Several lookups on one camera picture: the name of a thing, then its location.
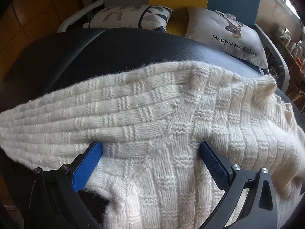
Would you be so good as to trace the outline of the cream knitted sweater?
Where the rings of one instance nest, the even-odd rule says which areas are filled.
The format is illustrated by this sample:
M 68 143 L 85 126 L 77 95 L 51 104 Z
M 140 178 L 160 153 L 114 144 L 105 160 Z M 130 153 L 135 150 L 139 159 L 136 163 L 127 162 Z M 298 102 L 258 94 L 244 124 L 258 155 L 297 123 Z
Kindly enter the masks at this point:
M 1 148 L 54 170 L 92 141 L 104 154 L 86 189 L 109 201 L 106 228 L 198 228 L 222 196 L 197 149 L 267 168 L 278 226 L 304 189 L 304 132 L 271 76 L 244 78 L 196 61 L 90 79 L 1 113 Z

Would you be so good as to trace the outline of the wooden side table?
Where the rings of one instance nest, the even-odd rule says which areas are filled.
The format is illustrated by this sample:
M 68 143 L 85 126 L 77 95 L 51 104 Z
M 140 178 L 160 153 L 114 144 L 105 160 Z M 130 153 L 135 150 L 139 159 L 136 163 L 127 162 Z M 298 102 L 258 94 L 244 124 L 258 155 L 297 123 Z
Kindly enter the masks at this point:
M 274 34 L 276 46 L 280 51 L 288 68 L 289 80 L 284 92 L 297 108 L 304 114 L 304 58 L 303 48 L 298 47 L 281 27 Z

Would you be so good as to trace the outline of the grey deer print pillow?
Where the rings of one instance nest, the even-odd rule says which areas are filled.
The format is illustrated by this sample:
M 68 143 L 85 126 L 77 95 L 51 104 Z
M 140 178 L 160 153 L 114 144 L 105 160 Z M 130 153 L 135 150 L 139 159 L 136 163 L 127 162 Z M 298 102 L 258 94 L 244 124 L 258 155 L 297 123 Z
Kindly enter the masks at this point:
M 238 22 L 234 15 L 218 10 L 188 7 L 189 22 L 185 37 L 209 45 L 261 69 L 268 67 L 258 33 Z

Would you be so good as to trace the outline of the triangle pattern pillow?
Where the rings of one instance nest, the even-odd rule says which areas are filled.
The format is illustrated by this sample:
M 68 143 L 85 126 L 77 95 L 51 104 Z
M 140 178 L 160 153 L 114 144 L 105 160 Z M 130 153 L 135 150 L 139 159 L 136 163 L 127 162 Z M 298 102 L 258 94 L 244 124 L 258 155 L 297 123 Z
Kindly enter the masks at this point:
M 159 5 L 111 6 L 96 13 L 83 28 L 142 28 L 165 33 L 173 13 Z

